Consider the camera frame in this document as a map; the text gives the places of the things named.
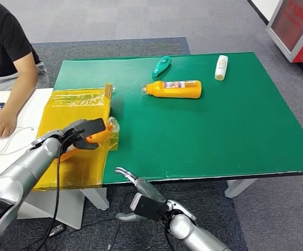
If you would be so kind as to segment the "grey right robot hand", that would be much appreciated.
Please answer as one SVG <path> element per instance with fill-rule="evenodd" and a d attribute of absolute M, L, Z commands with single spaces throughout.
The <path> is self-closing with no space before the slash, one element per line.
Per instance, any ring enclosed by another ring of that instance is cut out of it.
<path fill-rule="evenodd" d="M 117 174 L 121 174 L 133 185 L 137 189 L 139 193 L 141 193 L 144 196 L 146 196 L 150 199 L 153 199 L 155 201 L 158 202 L 164 202 L 165 199 L 163 197 L 160 192 L 158 192 L 155 187 L 154 187 L 152 184 L 149 183 L 148 181 L 146 181 L 143 178 L 141 177 L 137 177 L 127 169 L 122 168 L 122 167 L 116 167 L 115 169 L 115 172 Z M 129 222 L 145 222 L 148 221 L 148 219 L 139 215 L 136 215 L 135 213 L 129 213 L 129 214 L 124 214 L 124 213 L 118 213 L 115 216 L 116 219 L 121 221 L 121 222 L 125 222 L 125 223 L 129 223 Z"/>

